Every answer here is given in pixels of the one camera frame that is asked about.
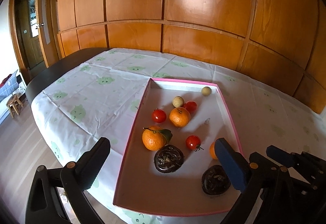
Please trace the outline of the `small orange mandarin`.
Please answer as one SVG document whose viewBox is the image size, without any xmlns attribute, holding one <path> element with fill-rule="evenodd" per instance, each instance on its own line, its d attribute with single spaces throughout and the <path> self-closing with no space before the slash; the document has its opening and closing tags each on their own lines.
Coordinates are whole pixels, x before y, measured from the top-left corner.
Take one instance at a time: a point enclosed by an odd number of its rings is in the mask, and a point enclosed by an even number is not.
<svg viewBox="0 0 326 224">
<path fill-rule="evenodd" d="M 209 154 L 212 157 L 212 159 L 218 160 L 218 157 L 217 157 L 217 155 L 215 153 L 214 145 L 215 145 L 214 142 L 210 145 L 210 147 L 209 147 Z"/>
</svg>

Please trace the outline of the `wooden wall cabinet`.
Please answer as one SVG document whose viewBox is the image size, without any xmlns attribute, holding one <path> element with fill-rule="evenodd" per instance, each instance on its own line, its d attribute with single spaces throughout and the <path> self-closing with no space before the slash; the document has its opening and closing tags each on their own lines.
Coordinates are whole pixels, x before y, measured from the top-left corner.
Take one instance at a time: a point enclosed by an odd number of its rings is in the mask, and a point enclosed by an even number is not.
<svg viewBox="0 0 326 224">
<path fill-rule="evenodd" d="M 238 71 L 325 109 L 322 0 L 57 0 L 61 53 L 124 47 Z"/>
</svg>

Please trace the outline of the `orange mandarin with leaf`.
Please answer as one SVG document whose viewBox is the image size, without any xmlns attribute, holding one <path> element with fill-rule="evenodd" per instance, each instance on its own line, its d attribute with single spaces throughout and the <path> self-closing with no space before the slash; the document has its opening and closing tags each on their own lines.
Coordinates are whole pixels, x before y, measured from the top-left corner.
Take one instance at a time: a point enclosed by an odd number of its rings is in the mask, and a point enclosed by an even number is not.
<svg viewBox="0 0 326 224">
<path fill-rule="evenodd" d="M 172 139 L 173 134 L 169 129 L 160 126 L 143 128 L 142 141 L 150 151 L 158 151 L 166 146 Z"/>
</svg>

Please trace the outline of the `blue plaid cushion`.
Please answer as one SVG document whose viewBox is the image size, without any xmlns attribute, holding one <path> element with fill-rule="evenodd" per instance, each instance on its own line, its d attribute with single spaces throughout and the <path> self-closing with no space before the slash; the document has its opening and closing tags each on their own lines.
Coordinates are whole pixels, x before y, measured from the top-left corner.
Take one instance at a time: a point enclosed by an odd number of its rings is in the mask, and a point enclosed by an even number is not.
<svg viewBox="0 0 326 224">
<path fill-rule="evenodd" d="M 17 82 L 17 71 L 11 74 L 11 76 L 7 79 L 5 84 L 1 87 L 0 90 L 0 102 L 7 98 L 7 96 L 12 95 L 13 92 L 19 88 L 19 84 Z"/>
</svg>

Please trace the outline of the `small wooden stool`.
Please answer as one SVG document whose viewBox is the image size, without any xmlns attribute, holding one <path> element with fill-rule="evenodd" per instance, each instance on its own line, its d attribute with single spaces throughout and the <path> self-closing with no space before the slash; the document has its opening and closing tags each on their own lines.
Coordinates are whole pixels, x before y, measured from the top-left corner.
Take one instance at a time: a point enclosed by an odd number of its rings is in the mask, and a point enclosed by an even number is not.
<svg viewBox="0 0 326 224">
<path fill-rule="evenodd" d="M 14 119 L 14 115 L 20 115 L 20 108 L 24 107 L 23 102 L 18 98 L 17 94 L 12 95 L 6 103 L 6 106 L 10 112 L 11 117 Z"/>
</svg>

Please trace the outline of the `red cherry tomato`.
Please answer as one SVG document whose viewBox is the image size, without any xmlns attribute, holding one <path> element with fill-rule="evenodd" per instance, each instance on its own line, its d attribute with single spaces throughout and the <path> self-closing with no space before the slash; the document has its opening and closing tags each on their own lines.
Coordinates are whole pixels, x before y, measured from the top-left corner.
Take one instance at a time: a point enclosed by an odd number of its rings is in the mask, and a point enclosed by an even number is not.
<svg viewBox="0 0 326 224">
<path fill-rule="evenodd" d="M 196 135 L 188 136 L 186 139 L 186 147 L 191 151 L 199 151 L 201 147 L 201 139 Z"/>
<path fill-rule="evenodd" d="M 182 107 L 185 108 L 190 114 L 193 114 L 196 112 L 198 105 L 195 101 L 188 101 L 185 102 Z"/>
<path fill-rule="evenodd" d="M 166 113 L 162 109 L 155 109 L 151 114 L 152 121 L 155 123 L 164 123 L 166 121 Z"/>
</svg>

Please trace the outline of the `dark brown wrinkled fruit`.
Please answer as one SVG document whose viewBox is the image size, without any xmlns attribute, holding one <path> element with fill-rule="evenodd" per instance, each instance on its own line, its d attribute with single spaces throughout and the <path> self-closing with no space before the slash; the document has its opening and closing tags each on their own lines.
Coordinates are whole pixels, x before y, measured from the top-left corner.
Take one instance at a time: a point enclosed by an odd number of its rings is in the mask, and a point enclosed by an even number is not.
<svg viewBox="0 0 326 224">
<path fill-rule="evenodd" d="M 161 173 L 173 173 L 181 168 L 185 160 L 182 151 L 174 145 L 166 145 L 154 156 L 155 168 Z"/>
<path fill-rule="evenodd" d="M 202 175 L 202 190 L 207 195 L 221 195 L 230 186 L 231 182 L 220 165 L 211 166 Z"/>
</svg>

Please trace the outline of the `pale round longan fruit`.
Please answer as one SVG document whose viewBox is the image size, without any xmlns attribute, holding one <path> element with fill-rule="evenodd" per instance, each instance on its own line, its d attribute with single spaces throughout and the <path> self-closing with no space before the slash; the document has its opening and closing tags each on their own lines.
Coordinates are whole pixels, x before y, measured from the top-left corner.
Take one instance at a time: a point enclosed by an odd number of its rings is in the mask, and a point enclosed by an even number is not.
<svg viewBox="0 0 326 224">
<path fill-rule="evenodd" d="M 181 96 L 176 96 L 173 100 L 172 100 L 172 105 L 175 108 L 179 108 L 182 107 L 185 104 L 184 99 Z"/>
</svg>

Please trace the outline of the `yellowish round longan fruit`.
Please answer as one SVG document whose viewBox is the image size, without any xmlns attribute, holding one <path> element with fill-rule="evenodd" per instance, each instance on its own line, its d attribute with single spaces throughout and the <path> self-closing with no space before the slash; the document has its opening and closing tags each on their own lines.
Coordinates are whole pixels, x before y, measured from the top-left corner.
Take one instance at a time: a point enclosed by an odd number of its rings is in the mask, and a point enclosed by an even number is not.
<svg viewBox="0 0 326 224">
<path fill-rule="evenodd" d="M 206 86 L 202 88 L 201 93 L 203 96 L 209 96 L 212 93 L 212 90 L 210 87 Z"/>
</svg>

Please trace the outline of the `white tablecloth with green clouds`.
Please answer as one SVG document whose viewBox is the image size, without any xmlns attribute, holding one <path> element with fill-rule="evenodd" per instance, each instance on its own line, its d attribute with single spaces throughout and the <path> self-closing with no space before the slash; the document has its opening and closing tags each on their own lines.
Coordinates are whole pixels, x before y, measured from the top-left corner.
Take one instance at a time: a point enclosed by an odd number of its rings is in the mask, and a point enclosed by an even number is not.
<svg viewBox="0 0 326 224">
<path fill-rule="evenodd" d="M 225 138 L 245 158 L 274 145 L 325 159 L 325 115 L 235 71 L 153 51 L 75 52 L 38 74 L 26 96 L 58 161 L 100 138 L 109 153 L 89 193 L 127 223 L 220 223 L 239 196 L 202 190 Z"/>
</svg>

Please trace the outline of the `wooden door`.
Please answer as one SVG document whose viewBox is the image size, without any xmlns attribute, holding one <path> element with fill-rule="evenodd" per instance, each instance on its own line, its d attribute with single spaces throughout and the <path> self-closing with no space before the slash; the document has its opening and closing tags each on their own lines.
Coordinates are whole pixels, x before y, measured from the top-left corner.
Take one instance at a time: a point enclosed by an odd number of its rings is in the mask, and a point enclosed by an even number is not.
<svg viewBox="0 0 326 224">
<path fill-rule="evenodd" d="M 9 30 L 25 82 L 62 58 L 56 0 L 9 0 Z"/>
</svg>

